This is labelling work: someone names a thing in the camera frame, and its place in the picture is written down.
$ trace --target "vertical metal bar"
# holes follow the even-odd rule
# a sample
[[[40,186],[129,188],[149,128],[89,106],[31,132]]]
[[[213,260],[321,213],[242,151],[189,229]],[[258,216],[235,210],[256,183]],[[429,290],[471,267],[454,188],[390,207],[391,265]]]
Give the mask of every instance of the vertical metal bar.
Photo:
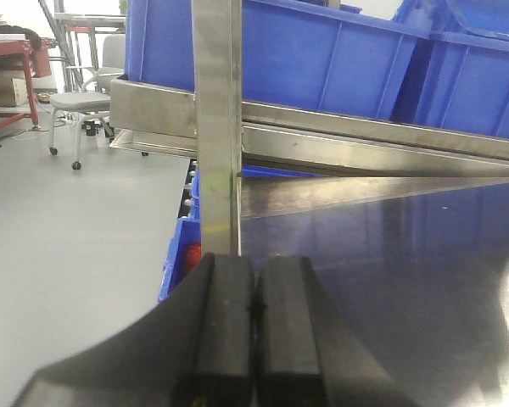
[[[238,254],[242,2],[192,0],[202,247]]]
[[[55,13],[65,13],[64,0],[54,0],[54,12]]]
[[[96,45],[96,27],[92,24],[88,26],[88,42],[91,48],[91,61],[92,66],[95,70],[100,68],[100,64],[98,62],[98,46]]]
[[[328,7],[339,8],[341,6],[341,0],[328,0]]]

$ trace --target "stainless steel frame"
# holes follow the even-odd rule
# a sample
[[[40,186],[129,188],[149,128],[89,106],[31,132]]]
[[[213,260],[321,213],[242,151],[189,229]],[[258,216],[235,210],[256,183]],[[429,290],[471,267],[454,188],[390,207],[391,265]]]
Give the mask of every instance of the stainless steel frame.
[[[112,123],[134,130],[114,147],[196,155],[191,92],[118,80],[113,95]],[[242,113],[244,158],[269,166],[346,175],[509,176],[507,140],[263,103],[243,102]]]
[[[242,2],[193,0],[202,247],[238,254]]]
[[[241,2],[192,3],[196,95],[114,81],[111,121],[129,131],[112,146],[198,156],[204,250],[240,251],[242,158],[345,176],[509,176],[507,140],[242,101]]]

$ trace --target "blue plastic crate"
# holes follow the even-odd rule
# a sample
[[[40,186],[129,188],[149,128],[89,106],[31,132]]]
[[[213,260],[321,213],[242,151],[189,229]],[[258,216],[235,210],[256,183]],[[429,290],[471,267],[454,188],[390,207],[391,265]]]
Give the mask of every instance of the blue plastic crate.
[[[177,220],[176,232],[168,247],[164,262],[164,276],[159,291],[159,303],[164,301],[182,279],[184,254],[188,245],[202,240],[199,220],[181,218]]]
[[[509,138],[509,42],[448,32],[432,40],[413,58],[394,120]]]
[[[428,31],[295,0],[243,1],[246,99],[387,120]],[[129,8],[131,81],[194,89],[190,0]]]
[[[404,0],[393,20],[416,25],[420,13],[435,31],[509,41],[509,0]]]

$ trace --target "gray floor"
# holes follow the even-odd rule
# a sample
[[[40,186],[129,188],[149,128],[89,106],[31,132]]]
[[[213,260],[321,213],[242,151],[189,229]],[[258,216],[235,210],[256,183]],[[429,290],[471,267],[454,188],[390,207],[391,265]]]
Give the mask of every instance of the gray floor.
[[[1,142],[0,407],[38,366],[155,306],[188,165],[84,137],[83,168],[73,171],[70,129],[57,131],[59,156],[46,141],[24,133]]]

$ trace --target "table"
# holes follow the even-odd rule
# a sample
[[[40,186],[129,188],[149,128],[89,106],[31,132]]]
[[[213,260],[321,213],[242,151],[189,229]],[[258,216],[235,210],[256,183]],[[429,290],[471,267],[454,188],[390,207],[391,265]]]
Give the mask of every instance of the table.
[[[268,256],[310,256],[416,405],[509,405],[509,178],[244,179],[242,189],[243,255],[256,270]]]
[[[70,13],[55,13],[54,18],[61,27],[61,33],[64,40],[67,42],[70,53],[74,54],[73,44],[69,37],[69,33],[73,32],[76,36],[76,55],[79,65],[81,63],[81,53],[79,49],[79,42],[77,40],[78,33],[88,34],[89,47],[91,49],[91,62],[95,70],[99,68],[98,61],[98,47],[96,44],[96,34],[111,34],[115,33],[110,31],[97,31],[98,27],[109,28],[123,28],[125,26],[126,17],[123,15],[93,15],[93,14],[70,14]]]
[[[35,77],[51,75],[51,66],[48,59],[48,49],[54,47],[54,41],[42,39],[42,49],[37,51],[28,40],[0,41],[0,57],[17,56],[22,63],[21,66],[8,66],[8,70],[23,70],[26,80],[26,91],[28,93],[28,103],[31,108],[30,113],[0,113],[0,129],[11,125],[16,121],[29,118],[35,127],[39,125],[39,115],[36,107],[36,95],[32,84],[31,60],[34,63],[33,68]]]

